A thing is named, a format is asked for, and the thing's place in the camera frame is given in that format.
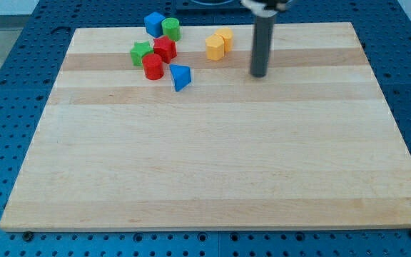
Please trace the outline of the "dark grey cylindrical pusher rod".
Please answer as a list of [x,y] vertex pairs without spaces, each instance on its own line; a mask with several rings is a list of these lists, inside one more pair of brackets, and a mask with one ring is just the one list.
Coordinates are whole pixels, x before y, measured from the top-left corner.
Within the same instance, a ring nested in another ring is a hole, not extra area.
[[256,78],[266,76],[272,44],[275,16],[255,18],[250,59],[250,74]]

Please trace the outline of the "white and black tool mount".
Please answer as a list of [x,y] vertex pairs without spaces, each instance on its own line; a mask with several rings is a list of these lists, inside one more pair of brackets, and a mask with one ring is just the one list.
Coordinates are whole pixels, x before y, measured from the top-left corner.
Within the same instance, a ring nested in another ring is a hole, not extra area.
[[241,4],[258,17],[272,17],[287,11],[293,0],[241,0]]

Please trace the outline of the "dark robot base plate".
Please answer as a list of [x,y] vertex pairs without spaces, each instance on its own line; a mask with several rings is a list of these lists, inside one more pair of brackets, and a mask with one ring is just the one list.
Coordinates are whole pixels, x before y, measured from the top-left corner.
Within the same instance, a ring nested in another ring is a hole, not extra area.
[[177,12],[186,11],[240,11],[247,9],[240,0],[173,0]]

